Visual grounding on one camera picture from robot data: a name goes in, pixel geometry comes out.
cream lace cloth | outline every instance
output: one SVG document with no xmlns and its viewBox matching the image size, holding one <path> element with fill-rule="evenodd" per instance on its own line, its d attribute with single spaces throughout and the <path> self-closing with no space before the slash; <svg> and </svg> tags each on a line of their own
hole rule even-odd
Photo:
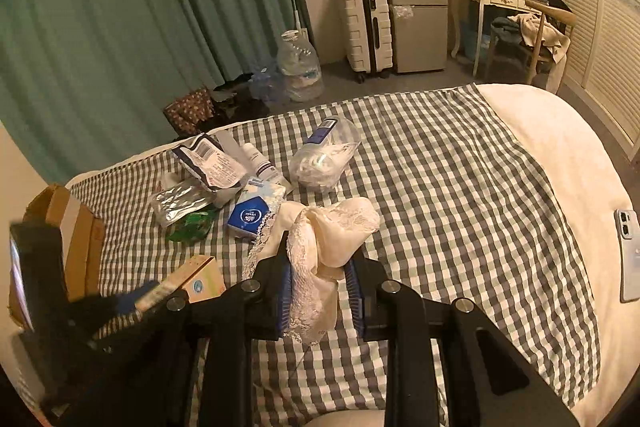
<svg viewBox="0 0 640 427">
<path fill-rule="evenodd" d="M 276 255 L 282 234 L 289 230 L 293 295 L 286 336 L 317 342 L 326 330 L 335 328 L 342 266 L 379 227 L 380 215 L 367 198 L 331 206 L 284 201 L 276 214 L 264 220 L 242 278 L 252 276 L 258 261 Z"/>
</svg>

green curtain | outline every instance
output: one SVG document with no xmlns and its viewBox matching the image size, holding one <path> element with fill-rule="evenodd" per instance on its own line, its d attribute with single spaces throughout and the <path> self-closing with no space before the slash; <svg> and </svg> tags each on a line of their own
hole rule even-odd
<svg viewBox="0 0 640 427">
<path fill-rule="evenodd" d="M 0 120 L 48 182 L 104 168 L 171 141 L 172 100 L 274 57 L 293 3 L 0 0 Z"/>
</svg>

checkered bedsheet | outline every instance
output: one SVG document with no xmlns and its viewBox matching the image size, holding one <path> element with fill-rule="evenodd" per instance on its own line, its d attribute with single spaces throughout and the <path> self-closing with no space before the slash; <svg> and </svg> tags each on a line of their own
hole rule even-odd
<svg viewBox="0 0 640 427">
<path fill-rule="evenodd" d="M 426 298 L 475 301 L 568 406 L 581 399 L 598 379 L 600 354 L 578 246 L 542 167 L 476 86 L 332 103 L 240 124 L 232 134 L 287 176 L 288 159 L 331 114 L 353 121 L 362 144 L 335 192 L 297 188 L 289 198 L 317 205 L 369 198 L 383 217 L 365 243 L 369 257 Z M 239 281 L 250 245 L 226 233 L 232 205 L 192 247 L 167 241 L 156 224 L 148 197 L 162 172 L 180 170 L 166 151 L 72 188 L 106 223 L 103 294 L 160 280 L 194 254 L 215 256 L 228 287 Z M 344 283 L 339 296 L 336 329 L 319 344 L 255 343 L 257 423 L 384 409 L 386 343 L 359 340 Z M 438 379 L 444 405 L 439 367 Z"/>
</svg>

green packet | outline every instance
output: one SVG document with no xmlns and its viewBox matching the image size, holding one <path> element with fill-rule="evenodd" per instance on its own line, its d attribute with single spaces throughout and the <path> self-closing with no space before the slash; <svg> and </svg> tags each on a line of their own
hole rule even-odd
<svg viewBox="0 0 640 427">
<path fill-rule="evenodd" d="M 202 241 L 207 237 L 218 211 L 218 208 L 210 204 L 202 210 L 181 217 L 173 225 L 173 230 L 167 239 L 174 241 L 174 243 L 186 243 L 187 245 Z"/>
</svg>

plastic bottle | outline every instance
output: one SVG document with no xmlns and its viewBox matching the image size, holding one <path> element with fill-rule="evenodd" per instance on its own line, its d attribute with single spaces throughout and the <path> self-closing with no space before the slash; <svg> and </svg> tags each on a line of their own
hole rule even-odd
<svg viewBox="0 0 640 427">
<path fill-rule="evenodd" d="M 306 102 L 324 91 L 318 55 L 300 31 L 289 30 L 282 34 L 278 65 L 285 75 L 287 94 L 294 102 Z"/>
<path fill-rule="evenodd" d="M 255 148 L 252 143 L 242 144 L 242 150 L 249 158 L 252 167 L 255 169 L 255 175 L 263 181 L 277 183 L 285 187 L 286 194 L 289 194 L 293 190 L 291 184 L 282 175 L 282 172 L 278 171 L 273 163 L 269 159 Z"/>
<path fill-rule="evenodd" d="M 346 118 L 329 116 L 289 162 L 292 181 L 318 192 L 335 187 L 360 145 L 360 133 Z"/>
<path fill-rule="evenodd" d="M 249 79 L 251 96 L 264 103 L 284 103 L 289 98 L 284 88 L 284 78 L 278 65 L 273 61 L 264 67 L 252 65 L 252 77 Z"/>
</svg>

